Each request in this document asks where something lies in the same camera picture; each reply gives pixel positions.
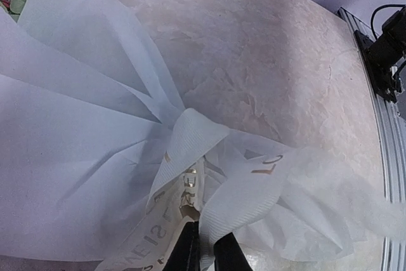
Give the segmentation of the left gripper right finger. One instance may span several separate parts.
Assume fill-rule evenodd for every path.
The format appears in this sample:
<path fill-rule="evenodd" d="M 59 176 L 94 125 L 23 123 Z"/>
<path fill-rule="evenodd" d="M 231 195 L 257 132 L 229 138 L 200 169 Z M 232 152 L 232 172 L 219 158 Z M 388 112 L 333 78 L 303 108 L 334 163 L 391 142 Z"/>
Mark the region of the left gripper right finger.
<path fill-rule="evenodd" d="M 215 271 L 245 271 L 249 264 L 235 236 L 229 233 L 214 244 Z"/>

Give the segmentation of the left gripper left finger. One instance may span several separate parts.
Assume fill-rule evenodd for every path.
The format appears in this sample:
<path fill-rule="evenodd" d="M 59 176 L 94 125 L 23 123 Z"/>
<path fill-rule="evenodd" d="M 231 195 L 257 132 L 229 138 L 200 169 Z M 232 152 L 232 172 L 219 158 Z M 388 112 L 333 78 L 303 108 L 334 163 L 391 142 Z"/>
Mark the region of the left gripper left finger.
<path fill-rule="evenodd" d="M 199 271 L 200 239 L 199 223 L 185 223 L 183 230 L 166 262 L 164 271 Z"/>

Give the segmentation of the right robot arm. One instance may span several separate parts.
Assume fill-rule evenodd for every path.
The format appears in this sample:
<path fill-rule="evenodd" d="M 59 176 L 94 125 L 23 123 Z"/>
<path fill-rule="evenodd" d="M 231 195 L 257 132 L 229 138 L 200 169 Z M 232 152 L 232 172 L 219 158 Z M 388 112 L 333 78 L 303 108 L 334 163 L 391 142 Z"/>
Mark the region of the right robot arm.
<path fill-rule="evenodd" d="M 382 25 L 382 34 L 374 30 L 375 15 L 385 8 L 396 8 Z M 372 37 L 360 30 L 354 31 L 363 63 L 367 69 L 374 93 L 387 102 L 396 103 L 396 94 L 402 92 L 400 73 L 405 67 L 397 63 L 405 58 L 405 5 L 385 4 L 374 10 L 370 18 Z"/>

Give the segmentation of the cream ribbon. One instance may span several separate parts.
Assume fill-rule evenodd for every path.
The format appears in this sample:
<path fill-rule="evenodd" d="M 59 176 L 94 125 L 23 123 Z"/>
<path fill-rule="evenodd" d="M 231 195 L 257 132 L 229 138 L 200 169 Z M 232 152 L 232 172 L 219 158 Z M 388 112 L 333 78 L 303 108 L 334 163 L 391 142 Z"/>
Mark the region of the cream ribbon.
<path fill-rule="evenodd" d="M 233 233 L 239 246 L 300 257 L 292 175 L 298 152 L 185 110 L 168 142 L 151 139 L 113 150 L 95 164 L 111 175 L 112 159 L 153 175 L 143 216 L 103 252 L 99 270 L 164 270 L 185 223 L 199 223 L 200 269 L 214 265 L 214 244 Z"/>

